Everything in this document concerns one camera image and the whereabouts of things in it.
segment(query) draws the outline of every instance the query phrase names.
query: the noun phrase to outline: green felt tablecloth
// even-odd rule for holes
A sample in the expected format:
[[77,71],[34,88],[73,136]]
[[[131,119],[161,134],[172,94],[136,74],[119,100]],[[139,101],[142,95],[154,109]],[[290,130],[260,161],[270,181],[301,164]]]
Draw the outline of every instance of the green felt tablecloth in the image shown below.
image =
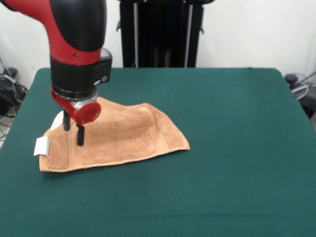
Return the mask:
[[50,85],[39,70],[0,151],[0,237],[316,236],[316,133],[277,70],[113,69],[99,95],[156,106],[192,149],[66,174],[33,157]]

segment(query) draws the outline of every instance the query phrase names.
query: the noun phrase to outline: folded towel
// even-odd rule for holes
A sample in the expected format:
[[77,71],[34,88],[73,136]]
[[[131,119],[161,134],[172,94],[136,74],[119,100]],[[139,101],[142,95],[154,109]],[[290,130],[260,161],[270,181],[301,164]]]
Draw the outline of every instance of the folded towel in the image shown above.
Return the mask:
[[76,124],[48,130],[49,153],[40,155],[39,169],[68,172],[96,166],[116,165],[189,150],[182,132],[167,115],[149,104],[123,106],[98,98],[102,111],[96,121],[85,124],[84,146],[76,145]]

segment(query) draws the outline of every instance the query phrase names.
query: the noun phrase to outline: black metal frame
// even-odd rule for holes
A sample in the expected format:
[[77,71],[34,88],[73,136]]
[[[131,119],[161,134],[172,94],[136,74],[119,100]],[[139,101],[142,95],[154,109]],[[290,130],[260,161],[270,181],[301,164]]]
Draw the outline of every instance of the black metal frame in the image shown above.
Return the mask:
[[[124,67],[195,67],[199,33],[203,19],[202,5],[137,5],[138,63],[135,60],[135,1],[120,3],[120,28]],[[190,44],[187,47],[189,10],[192,9]]]

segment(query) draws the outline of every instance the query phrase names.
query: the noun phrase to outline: towel label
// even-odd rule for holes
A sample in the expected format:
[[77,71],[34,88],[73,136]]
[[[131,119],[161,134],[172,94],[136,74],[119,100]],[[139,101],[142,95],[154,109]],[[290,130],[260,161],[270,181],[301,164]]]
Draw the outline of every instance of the towel label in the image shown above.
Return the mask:
[[36,144],[34,148],[34,156],[37,155],[48,155],[49,151],[49,138],[48,137],[40,137],[36,139]]
[[64,112],[61,111],[61,112],[58,113],[58,115],[54,119],[54,122],[51,125],[50,130],[54,130],[55,128],[57,128],[60,125],[62,125],[63,124],[63,120],[64,120]]

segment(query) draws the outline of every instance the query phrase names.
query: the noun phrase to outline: black stand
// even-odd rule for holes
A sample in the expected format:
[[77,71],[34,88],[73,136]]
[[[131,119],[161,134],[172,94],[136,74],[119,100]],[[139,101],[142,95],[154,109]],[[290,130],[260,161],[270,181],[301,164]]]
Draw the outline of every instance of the black stand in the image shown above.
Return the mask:
[[123,66],[195,67],[202,4],[212,1],[121,0]]

